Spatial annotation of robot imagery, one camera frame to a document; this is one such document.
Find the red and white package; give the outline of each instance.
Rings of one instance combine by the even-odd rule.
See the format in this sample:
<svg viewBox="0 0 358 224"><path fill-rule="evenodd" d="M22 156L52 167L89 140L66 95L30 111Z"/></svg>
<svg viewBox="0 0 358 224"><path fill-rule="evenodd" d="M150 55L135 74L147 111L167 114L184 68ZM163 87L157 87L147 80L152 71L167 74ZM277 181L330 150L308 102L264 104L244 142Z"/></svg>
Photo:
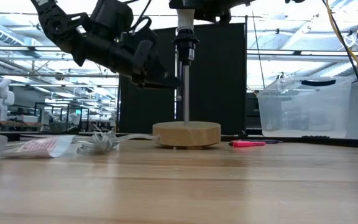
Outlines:
<svg viewBox="0 0 358 224"><path fill-rule="evenodd" d="M6 150L1 157L10 158L56 158L69 147L74 136L56 136L32 140L15 149Z"/></svg>

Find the round wooden base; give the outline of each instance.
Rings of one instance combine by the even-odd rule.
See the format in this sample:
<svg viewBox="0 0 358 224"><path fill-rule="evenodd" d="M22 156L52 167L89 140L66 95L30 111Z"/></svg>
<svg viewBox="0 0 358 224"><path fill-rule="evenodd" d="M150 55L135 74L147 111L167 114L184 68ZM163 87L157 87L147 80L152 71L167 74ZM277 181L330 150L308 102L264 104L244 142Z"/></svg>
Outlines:
<svg viewBox="0 0 358 224"><path fill-rule="evenodd" d="M153 135L161 136L158 143L164 146L211 146L221 141L221 125L201 121L158 123L153 125Z"/></svg>

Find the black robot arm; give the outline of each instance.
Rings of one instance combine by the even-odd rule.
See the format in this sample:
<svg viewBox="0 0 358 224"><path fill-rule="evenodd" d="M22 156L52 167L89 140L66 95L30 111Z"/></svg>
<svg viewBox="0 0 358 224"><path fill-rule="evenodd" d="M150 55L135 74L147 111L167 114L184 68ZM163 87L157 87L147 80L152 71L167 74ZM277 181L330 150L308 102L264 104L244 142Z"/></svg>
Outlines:
<svg viewBox="0 0 358 224"><path fill-rule="evenodd" d="M117 0L98 0L87 13L66 14L55 0L31 0L45 35L82 66L86 59L124 75L141 88L176 88L180 81L168 74L155 49L157 35L151 19L131 32L132 9Z"/></svg>
<svg viewBox="0 0 358 224"><path fill-rule="evenodd" d="M195 9L194 19L227 24L231 20L230 9L245 4L249 6L255 0L170 0L171 9ZM285 0L286 3L294 1L301 3L305 0Z"/></svg>

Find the black partition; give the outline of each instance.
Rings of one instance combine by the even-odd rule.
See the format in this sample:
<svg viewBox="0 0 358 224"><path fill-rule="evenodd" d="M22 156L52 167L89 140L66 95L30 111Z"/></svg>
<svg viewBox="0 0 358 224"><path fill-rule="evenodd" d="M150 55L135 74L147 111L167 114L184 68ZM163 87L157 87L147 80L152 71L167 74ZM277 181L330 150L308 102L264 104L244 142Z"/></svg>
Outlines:
<svg viewBox="0 0 358 224"><path fill-rule="evenodd" d="M165 68L175 74L175 29L155 30L157 50ZM155 123L174 120L173 90L141 90L128 79L120 78L120 133L151 133Z"/></svg>
<svg viewBox="0 0 358 224"><path fill-rule="evenodd" d="M155 30L158 53L175 73L175 29ZM195 26L200 40L190 68L190 119L221 124L222 134L244 130L246 47L244 24ZM120 79L120 133L151 133L155 123L174 120L174 91L140 90Z"/></svg>
<svg viewBox="0 0 358 224"><path fill-rule="evenodd" d="M221 124L222 134L244 129L244 24L195 26L200 40L190 67L190 119Z"/></svg>

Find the clear plastic bin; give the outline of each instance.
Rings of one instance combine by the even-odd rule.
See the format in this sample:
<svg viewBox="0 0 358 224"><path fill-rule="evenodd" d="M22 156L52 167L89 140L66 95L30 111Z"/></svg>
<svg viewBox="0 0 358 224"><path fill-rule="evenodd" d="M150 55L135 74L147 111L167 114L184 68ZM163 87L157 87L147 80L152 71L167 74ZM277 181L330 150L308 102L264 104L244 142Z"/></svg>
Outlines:
<svg viewBox="0 0 358 224"><path fill-rule="evenodd" d="M263 135L344 138L352 81L351 77L276 80L258 94Z"/></svg>

